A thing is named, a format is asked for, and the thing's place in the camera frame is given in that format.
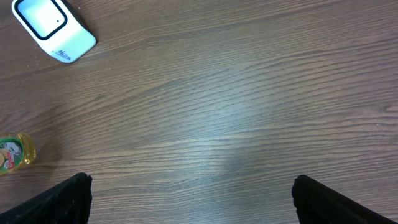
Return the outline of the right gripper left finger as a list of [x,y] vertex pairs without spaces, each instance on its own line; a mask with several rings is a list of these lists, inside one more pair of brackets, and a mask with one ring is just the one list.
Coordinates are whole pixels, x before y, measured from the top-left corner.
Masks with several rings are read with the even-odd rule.
[[91,176],[78,173],[1,214],[3,224],[87,224]]

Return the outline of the yellow oil bottle silver cap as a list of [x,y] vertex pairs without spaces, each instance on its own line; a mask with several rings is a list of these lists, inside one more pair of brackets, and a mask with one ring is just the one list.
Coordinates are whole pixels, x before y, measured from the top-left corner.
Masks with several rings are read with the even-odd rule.
[[36,158],[32,138],[25,133],[1,133],[1,175],[28,166]]

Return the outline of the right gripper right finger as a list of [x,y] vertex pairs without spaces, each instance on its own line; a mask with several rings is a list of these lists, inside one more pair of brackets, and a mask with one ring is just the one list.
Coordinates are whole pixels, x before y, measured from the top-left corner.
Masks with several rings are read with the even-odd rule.
[[292,198],[300,224],[397,224],[306,175],[295,179]]

